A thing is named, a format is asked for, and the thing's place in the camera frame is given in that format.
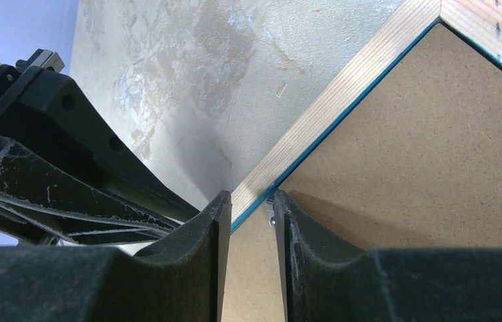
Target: cardboard surface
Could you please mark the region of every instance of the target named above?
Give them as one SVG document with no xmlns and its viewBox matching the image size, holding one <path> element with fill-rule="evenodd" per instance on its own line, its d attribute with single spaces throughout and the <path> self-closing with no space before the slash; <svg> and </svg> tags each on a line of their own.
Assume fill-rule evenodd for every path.
<svg viewBox="0 0 502 322">
<path fill-rule="evenodd" d="M 282 184 L 346 240 L 502 246 L 502 72 L 441 25 Z M 231 236 L 224 321 L 283 321 L 263 207 Z"/>
</svg>

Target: screw hole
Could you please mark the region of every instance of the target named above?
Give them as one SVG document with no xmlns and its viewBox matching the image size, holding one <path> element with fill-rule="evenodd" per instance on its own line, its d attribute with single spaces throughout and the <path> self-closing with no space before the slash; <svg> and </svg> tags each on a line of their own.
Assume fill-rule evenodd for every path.
<svg viewBox="0 0 502 322">
<path fill-rule="evenodd" d="M 72 95 L 66 94 L 63 96 L 61 99 L 61 106 L 67 110 L 71 111 L 72 109 L 75 108 L 75 98 Z"/>
<path fill-rule="evenodd" d="M 125 145 L 123 144 L 121 139 L 117 138 L 116 136 L 113 136 L 112 138 L 109 139 L 109 147 L 111 147 L 113 151 L 120 152 L 123 150 Z"/>
</svg>

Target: blue wall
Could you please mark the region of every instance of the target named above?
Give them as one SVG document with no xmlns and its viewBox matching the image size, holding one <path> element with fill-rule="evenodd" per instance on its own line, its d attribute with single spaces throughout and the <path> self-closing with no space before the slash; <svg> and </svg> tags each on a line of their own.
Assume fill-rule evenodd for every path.
<svg viewBox="0 0 502 322">
<path fill-rule="evenodd" d="M 69 73 L 78 0 L 0 0 L 0 63 L 14 65 L 38 48 L 53 50 Z M 0 233 L 0 245 L 17 241 Z"/>
</svg>

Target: silver metal piece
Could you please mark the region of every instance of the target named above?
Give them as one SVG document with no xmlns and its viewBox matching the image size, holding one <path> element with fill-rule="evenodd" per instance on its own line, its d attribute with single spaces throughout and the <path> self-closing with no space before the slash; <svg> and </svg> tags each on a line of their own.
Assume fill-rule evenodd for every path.
<svg viewBox="0 0 502 322">
<path fill-rule="evenodd" d="M 265 202 L 265 207 L 267 208 L 267 214 L 268 214 L 268 220 L 269 220 L 269 226 L 271 228 L 274 228 L 274 225 L 276 224 L 274 220 L 274 204 L 272 199 L 267 199 Z"/>
<path fill-rule="evenodd" d="M 53 70 L 54 72 L 60 72 L 65 64 L 58 53 L 51 50 L 44 49 L 44 51 L 30 64 L 30 66 L 38 66 L 45 69 Z"/>
</svg>

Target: wooden frame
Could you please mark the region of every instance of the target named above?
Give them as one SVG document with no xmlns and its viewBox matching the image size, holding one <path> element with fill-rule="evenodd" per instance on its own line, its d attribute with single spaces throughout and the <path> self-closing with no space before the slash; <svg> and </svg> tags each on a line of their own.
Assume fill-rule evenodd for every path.
<svg viewBox="0 0 502 322">
<path fill-rule="evenodd" d="M 437 23 L 502 68 L 502 0 L 405 0 L 233 191 L 236 230 Z"/>
</svg>

